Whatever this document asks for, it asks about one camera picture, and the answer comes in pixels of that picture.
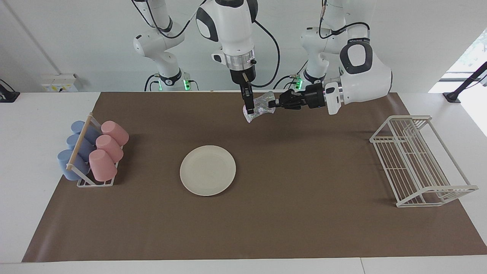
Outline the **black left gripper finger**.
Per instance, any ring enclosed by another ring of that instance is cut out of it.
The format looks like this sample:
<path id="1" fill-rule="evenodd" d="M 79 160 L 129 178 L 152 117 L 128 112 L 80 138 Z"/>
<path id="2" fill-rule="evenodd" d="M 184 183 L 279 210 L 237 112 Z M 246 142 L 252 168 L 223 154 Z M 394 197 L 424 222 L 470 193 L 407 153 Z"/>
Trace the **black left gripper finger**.
<path id="1" fill-rule="evenodd" d="M 301 94 L 294 89 L 288 89 L 280 94 L 280 102 L 298 102 L 301 100 Z"/>
<path id="2" fill-rule="evenodd" d="M 284 108 L 287 110 L 300 110 L 302 106 L 302 100 L 291 98 L 291 99 L 275 99 L 268 102 L 269 108 Z"/>

